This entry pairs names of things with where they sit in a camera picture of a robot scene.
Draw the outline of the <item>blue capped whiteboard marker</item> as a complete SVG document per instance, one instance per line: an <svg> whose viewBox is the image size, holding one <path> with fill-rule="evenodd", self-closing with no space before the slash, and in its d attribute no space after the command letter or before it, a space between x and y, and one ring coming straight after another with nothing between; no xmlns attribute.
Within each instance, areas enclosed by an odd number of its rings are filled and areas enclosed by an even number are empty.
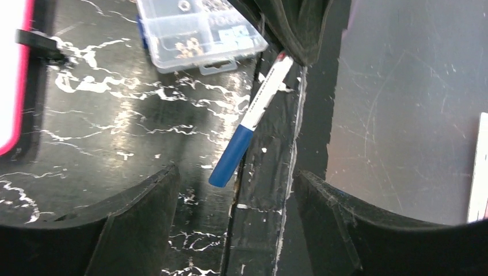
<svg viewBox="0 0 488 276"><path fill-rule="evenodd" d="M276 60L261 83L256 96L249 105L246 114L237 126L226 149L213 169L208 180L210 185L225 187L231 179L248 149L257 125L292 65L293 58L287 55L287 53L282 51L277 55Z"/></svg>

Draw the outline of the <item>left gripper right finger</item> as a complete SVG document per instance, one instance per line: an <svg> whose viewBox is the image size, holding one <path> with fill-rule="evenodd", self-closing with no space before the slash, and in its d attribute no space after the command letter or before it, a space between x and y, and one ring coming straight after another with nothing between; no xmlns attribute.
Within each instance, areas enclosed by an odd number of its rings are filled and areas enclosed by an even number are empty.
<svg viewBox="0 0 488 276"><path fill-rule="evenodd" d="M293 180L315 275L486 275L487 221L456 226L402 216L326 183Z"/></svg>

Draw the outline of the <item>pink framed whiteboard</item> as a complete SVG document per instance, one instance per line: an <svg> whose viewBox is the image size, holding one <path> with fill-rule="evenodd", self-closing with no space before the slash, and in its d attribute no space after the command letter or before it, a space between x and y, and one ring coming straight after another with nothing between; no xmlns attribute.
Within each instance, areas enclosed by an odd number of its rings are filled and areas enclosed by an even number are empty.
<svg viewBox="0 0 488 276"><path fill-rule="evenodd" d="M1 1L1 155L21 133L29 48L17 42L17 31L31 29L33 11L33 1Z"/></svg>

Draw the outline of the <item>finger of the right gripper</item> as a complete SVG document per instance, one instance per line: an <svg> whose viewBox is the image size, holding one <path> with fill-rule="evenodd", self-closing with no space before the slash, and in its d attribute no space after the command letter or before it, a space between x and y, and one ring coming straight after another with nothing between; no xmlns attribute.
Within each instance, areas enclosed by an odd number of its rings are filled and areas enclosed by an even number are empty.
<svg viewBox="0 0 488 276"><path fill-rule="evenodd" d="M332 1L235 0L230 3L254 26L265 20L265 31L271 42L286 50L301 66L318 60Z"/></svg>

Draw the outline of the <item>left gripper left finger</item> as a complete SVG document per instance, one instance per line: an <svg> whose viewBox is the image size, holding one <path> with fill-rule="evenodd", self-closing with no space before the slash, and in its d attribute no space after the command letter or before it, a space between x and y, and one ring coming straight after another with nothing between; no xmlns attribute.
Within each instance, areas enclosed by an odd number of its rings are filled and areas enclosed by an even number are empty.
<svg viewBox="0 0 488 276"><path fill-rule="evenodd" d="M2 275L160 275L180 189L176 165L56 220L1 226Z"/></svg>

